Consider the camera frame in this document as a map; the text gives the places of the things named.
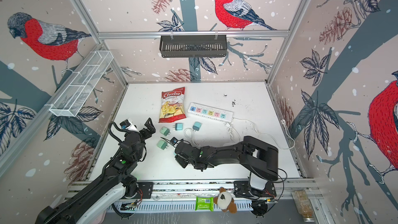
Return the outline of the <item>white long power strip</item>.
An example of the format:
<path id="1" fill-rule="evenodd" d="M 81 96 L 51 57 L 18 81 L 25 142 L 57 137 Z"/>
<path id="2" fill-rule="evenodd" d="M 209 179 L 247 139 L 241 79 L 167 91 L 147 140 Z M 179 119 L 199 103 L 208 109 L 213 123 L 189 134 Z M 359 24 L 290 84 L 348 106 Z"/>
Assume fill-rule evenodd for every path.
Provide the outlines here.
<path id="1" fill-rule="evenodd" d="M 225 123 L 233 121 L 233 112 L 198 103 L 190 103 L 188 113 Z"/>

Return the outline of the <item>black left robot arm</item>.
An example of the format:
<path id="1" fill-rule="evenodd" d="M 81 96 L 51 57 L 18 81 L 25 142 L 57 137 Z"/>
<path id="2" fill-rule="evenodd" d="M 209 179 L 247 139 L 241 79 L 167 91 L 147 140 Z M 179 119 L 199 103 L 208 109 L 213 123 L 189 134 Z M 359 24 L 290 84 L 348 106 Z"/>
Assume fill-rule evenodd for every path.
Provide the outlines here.
<path id="1" fill-rule="evenodd" d="M 141 130 L 124 121 L 120 125 L 110 122 L 108 133 L 119 148 L 103 166 L 100 175 L 79 193 L 57 207 L 46 207 L 38 215 L 37 224 L 90 224 L 116 201 L 144 194 L 131 173 L 139 162 L 145 160 L 145 141 L 156 129 L 149 118 Z"/>

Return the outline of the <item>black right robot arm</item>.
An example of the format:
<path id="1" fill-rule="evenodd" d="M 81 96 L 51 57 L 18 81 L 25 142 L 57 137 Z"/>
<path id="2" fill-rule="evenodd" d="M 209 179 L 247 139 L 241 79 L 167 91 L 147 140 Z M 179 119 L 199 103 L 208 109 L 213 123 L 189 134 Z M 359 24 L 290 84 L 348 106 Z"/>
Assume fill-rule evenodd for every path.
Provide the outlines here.
<path id="1" fill-rule="evenodd" d="M 223 164 L 240 164 L 248 169 L 249 179 L 234 182 L 234 195 L 250 200 L 276 198 L 274 182 L 278 175 L 278 148 L 251 136 L 224 147 L 196 148 L 185 140 L 172 141 L 175 159 L 182 168 L 188 164 L 204 171 Z"/>

